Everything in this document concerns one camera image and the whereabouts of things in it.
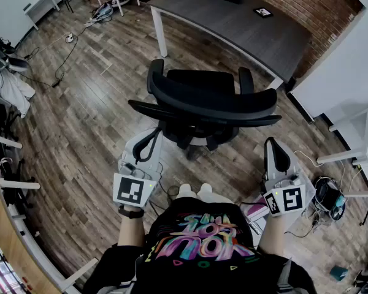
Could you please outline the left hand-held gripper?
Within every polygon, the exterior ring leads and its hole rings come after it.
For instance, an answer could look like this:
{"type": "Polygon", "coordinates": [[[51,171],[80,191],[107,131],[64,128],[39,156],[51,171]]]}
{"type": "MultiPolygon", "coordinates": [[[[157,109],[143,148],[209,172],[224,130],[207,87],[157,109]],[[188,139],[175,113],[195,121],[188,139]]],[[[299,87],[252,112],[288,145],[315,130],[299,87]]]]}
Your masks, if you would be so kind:
{"type": "Polygon", "coordinates": [[[159,128],[145,130],[125,145],[118,173],[113,177],[113,201],[144,208],[161,179],[159,160],[163,148],[163,132],[159,128]],[[146,164],[138,167],[134,164],[146,164]]]}

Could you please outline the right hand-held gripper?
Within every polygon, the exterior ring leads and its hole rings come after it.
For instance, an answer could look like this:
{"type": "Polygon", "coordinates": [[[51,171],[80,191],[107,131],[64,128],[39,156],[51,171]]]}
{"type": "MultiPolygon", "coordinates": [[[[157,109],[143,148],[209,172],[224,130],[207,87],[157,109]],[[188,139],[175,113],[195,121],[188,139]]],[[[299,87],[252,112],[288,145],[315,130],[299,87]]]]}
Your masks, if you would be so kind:
{"type": "Polygon", "coordinates": [[[296,174],[301,171],[301,166],[295,153],[282,141],[269,137],[264,144],[264,165],[267,180],[275,179],[278,172],[291,175],[277,181],[263,195],[271,216],[303,210],[305,184],[296,174]]]}

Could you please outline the black office chair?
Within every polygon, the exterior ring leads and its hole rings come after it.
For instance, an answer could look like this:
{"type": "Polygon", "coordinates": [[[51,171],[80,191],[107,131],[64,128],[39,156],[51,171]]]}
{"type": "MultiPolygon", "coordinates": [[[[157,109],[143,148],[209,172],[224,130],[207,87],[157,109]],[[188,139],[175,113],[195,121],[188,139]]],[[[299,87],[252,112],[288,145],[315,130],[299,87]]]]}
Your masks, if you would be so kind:
{"type": "Polygon", "coordinates": [[[235,138],[241,128],[271,126],[281,120],[274,113],[275,89],[255,91],[248,68],[239,68],[240,92],[235,92],[234,77],[227,72],[208,70],[164,71],[164,60],[151,62],[147,91],[155,104],[129,100],[139,113],[158,120],[157,128],[138,141],[132,154],[144,161],[141,151],[149,142],[163,135],[195,160],[201,148],[214,151],[235,138]]]}

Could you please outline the person's left forearm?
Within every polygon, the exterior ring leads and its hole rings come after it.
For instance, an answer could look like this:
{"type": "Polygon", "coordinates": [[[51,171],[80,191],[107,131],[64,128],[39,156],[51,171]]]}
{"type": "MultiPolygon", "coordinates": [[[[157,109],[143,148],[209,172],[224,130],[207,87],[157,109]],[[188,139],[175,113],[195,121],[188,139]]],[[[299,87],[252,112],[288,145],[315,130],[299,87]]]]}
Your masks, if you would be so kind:
{"type": "Polygon", "coordinates": [[[121,216],[120,233],[117,246],[143,247],[145,245],[145,230],[143,217],[129,219],[121,216]]]}

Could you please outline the person's right forearm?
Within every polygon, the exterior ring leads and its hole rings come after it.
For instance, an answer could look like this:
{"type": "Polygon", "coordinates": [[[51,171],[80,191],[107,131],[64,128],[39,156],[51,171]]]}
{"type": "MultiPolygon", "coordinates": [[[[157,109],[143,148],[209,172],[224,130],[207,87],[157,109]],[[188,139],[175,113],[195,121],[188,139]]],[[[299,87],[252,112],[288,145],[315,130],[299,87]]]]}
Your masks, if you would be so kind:
{"type": "Polygon", "coordinates": [[[283,216],[268,216],[257,251],[266,260],[285,264],[285,220],[283,216]]]}

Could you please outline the clear plastic storage box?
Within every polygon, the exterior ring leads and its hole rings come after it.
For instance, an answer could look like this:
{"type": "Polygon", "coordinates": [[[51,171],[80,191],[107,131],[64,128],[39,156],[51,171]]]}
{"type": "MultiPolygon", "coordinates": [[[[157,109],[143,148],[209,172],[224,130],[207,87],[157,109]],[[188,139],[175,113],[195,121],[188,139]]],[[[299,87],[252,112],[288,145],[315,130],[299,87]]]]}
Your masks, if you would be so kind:
{"type": "MultiPolygon", "coordinates": [[[[315,188],[308,176],[303,172],[302,168],[301,171],[296,174],[299,175],[301,181],[305,184],[305,206],[301,211],[295,211],[282,215],[284,216],[285,220],[285,230],[288,230],[294,224],[294,222],[303,215],[315,195],[315,188]]],[[[289,178],[290,176],[291,175],[285,175],[284,173],[278,172],[275,179],[266,180],[266,191],[269,190],[277,181],[289,178]]],[[[271,215],[263,195],[264,194],[261,194],[253,202],[242,203],[242,211],[247,217],[247,222],[249,223],[253,236],[254,247],[258,246],[263,230],[266,226],[267,218],[269,215],[271,215]]]]}

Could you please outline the person's left white shoe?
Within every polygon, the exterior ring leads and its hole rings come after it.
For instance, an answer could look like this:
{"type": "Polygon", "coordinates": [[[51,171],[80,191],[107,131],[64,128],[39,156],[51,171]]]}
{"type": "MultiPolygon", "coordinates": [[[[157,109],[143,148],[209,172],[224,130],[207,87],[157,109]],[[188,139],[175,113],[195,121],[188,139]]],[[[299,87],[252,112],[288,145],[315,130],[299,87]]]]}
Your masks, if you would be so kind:
{"type": "Polygon", "coordinates": [[[179,198],[197,198],[197,194],[192,191],[191,186],[189,184],[182,184],[179,187],[178,194],[176,196],[176,199],[179,198]]]}

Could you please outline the person's white shoe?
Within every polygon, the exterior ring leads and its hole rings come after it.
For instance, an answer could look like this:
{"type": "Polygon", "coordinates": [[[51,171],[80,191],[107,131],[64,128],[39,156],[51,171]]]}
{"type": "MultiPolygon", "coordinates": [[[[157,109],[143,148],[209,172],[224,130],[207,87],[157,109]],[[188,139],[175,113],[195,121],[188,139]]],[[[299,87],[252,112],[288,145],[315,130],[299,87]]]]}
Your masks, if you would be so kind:
{"type": "Polygon", "coordinates": [[[208,183],[202,184],[200,191],[197,193],[197,197],[198,199],[207,203],[215,201],[213,189],[211,185],[208,183]]]}
{"type": "Polygon", "coordinates": [[[178,194],[176,196],[176,199],[179,198],[197,198],[197,194],[192,191],[191,186],[189,184],[182,184],[179,187],[178,194]]]}

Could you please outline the black wristband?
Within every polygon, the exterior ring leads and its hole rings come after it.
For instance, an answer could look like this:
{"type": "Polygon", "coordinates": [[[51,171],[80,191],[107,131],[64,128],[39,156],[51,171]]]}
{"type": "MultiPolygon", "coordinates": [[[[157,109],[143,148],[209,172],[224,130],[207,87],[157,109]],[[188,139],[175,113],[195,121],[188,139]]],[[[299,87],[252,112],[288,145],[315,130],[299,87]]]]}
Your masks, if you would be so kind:
{"type": "Polygon", "coordinates": [[[129,219],[139,219],[144,216],[144,209],[138,206],[131,206],[131,205],[120,205],[118,207],[118,212],[129,219]]]}

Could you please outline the person's right white shoe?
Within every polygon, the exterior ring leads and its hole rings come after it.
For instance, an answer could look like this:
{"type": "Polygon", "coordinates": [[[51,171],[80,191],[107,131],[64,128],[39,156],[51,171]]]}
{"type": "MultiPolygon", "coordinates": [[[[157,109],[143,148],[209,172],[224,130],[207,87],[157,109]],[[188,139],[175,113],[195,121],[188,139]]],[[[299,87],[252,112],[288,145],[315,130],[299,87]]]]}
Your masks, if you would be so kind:
{"type": "Polygon", "coordinates": [[[202,184],[200,191],[197,193],[197,197],[198,199],[207,203],[215,201],[213,189],[211,185],[208,183],[202,184]]]}

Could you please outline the person in black printed shirt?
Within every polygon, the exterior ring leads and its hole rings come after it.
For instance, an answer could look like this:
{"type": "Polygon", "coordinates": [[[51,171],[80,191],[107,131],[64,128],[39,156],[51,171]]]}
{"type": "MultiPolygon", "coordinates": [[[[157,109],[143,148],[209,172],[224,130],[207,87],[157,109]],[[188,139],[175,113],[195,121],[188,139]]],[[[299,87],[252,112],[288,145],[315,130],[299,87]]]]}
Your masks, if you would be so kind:
{"type": "Polygon", "coordinates": [[[83,294],[316,294],[290,259],[255,248],[232,203],[175,199],[144,246],[108,248],[83,294]]]}

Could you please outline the white metal table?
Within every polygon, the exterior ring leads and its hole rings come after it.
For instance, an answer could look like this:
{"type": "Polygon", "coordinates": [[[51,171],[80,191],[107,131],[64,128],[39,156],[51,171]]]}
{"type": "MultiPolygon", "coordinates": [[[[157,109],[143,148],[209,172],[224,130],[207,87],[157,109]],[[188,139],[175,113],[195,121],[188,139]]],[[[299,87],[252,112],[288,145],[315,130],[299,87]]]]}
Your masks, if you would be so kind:
{"type": "MultiPolygon", "coordinates": [[[[362,140],[362,143],[358,147],[348,151],[318,157],[316,159],[316,162],[318,164],[325,164],[339,160],[352,159],[355,157],[356,159],[352,162],[353,165],[360,165],[361,167],[368,166],[368,107],[356,114],[346,116],[338,120],[336,123],[329,126],[329,131],[333,132],[335,130],[340,130],[341,128],[345,127],[351,120],[360,117],[362,115],[365,115],[364,138],[362,140]]],[[[368,197],[368,191],[352,192],[350,194],[345,194],[345,197],[346,198],[368,197]]]]}

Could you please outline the dark wooden desk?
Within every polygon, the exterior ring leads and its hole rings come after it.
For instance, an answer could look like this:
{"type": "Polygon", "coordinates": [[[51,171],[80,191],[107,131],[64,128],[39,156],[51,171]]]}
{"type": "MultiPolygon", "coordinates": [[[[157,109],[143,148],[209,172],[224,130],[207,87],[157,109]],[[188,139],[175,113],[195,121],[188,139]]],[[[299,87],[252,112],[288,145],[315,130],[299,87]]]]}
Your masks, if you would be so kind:
{"type": "Polygon", "coordinates": [[[162,14],[184,21],[242,53],[273,76],[270,88],[288,83],[309,44],[311,33],[282,11],[262,0],[235,4],[222,0],[150,0],[159,50],[167,56],[162,14]],[[261,18],[253,9],[266,8],[261,18]]]}

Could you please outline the black swivel chair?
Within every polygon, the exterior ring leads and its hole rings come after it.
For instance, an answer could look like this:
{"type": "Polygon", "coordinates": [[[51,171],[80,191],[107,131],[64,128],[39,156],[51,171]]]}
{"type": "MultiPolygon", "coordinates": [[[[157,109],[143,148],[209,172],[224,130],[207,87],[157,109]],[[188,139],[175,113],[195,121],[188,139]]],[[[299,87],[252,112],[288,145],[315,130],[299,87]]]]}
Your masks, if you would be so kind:
{"type": "MultiPolygon", "coordinates": [[[[2,161],[0,161],[0,164],[2,178],[7,181],[30,183],[34,183],[36,181],[33,176],[27,180],[21,176],[21,170],[25,164],[24,159],[19,160],[16,168],[13,167],[13,163],[8,158],[3,158],[2,161]]],[[[2,193],[7,206],[12,205],[21,213],[25,213],[34,207],[34,205],[28,200],[28,197],[30,196],[29,189],[13,189],[6,187],[2,190],[2,193]]]]}

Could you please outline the small teal box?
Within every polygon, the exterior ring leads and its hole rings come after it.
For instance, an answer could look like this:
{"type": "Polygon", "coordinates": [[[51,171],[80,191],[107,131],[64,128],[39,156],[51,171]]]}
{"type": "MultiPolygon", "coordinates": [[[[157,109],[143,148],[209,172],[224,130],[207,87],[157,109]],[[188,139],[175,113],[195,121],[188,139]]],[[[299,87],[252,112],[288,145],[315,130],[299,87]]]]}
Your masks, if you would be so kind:
{"type": "Polygon", "coordinates": [[[339,265],[334,265],[329,273],[336,281],[342,281],[348,274],[348,269],[339,265]]]}

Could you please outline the teal black appliance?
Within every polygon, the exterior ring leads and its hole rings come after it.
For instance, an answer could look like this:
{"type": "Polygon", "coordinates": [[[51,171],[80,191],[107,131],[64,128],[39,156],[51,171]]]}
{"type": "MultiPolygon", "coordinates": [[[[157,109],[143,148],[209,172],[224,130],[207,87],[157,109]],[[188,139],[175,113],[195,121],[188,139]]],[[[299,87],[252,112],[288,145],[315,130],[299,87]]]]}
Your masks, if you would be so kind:
{"type": "Polygon", "coordinates": [[[90,23],[100,22],[110,17],[113,14],[113,7],[110,2],[105,2],[98,9],[95,10],[93,16],[90,18],[90,23]]]}

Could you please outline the black framed picture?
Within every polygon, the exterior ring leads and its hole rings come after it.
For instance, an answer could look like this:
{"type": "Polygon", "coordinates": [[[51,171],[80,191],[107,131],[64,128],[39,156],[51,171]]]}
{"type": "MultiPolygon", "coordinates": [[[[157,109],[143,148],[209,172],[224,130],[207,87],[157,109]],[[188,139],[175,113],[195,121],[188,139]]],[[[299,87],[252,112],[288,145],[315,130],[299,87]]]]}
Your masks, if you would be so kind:
{"type": "Polygon", "coordinates": [[[257,15],[259,15],[261,18],[269,18],[269,17],[273,17],[273,13],[269,10],[267,10],[266,8],[260,7],[257,9],[253,9],[254,13],[256,13],[257,15]]]}

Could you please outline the white cloth bundle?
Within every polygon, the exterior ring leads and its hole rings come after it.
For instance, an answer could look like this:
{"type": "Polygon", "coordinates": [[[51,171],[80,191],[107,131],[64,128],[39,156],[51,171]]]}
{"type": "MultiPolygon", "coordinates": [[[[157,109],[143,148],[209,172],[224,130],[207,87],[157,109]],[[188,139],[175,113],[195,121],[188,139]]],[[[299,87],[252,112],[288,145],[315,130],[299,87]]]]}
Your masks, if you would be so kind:
{"type": "Polygon", "coordinates": [[[26,117],[30,108],[29,99],[36,91],[26,82],[11,74],[7,69],[0,70],[0,96],[15,106],[20,117],[26,117]]]}

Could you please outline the white desks and chairs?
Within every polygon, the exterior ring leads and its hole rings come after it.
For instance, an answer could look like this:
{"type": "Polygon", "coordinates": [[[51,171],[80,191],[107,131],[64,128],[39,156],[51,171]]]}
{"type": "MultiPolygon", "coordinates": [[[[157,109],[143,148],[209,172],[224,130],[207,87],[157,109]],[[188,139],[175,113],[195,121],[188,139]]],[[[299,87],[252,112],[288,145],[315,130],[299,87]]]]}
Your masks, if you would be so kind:
{"type": "Polygon", "coordinates": [[[0,188],[0,248],[5,258],[33,294],[62,294],[48,273],[37,263],[9,212],[0,188]]]}

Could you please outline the dark equipment pile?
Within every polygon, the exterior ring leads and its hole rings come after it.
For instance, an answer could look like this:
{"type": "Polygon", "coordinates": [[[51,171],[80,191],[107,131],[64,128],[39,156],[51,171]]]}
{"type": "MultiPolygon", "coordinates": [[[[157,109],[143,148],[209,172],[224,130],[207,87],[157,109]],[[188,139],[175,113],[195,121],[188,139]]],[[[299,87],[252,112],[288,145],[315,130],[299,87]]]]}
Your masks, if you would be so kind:
{"type": "Polygon", "coordinates": [[[10,69],[15,72],[25,72],[28,69],[28,63],[24,59],[13,57],[14,53],[15,49],[11,43],[4,42],[0,38],[0,71],[10,69]]]}

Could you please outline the small white table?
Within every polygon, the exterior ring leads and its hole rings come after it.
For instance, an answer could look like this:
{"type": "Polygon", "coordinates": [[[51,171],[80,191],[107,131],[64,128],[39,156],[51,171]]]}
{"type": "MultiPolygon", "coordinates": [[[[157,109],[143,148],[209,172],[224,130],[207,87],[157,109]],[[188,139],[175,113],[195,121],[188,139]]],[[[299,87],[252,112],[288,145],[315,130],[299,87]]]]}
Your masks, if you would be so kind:
{"type": "Polygon", "coordinates": [[[31,21],[33,28],[38,31],[37,22],[51,9],[60,11],[56,0],[32,0],[24,7],[23,13],[31,21]]]}

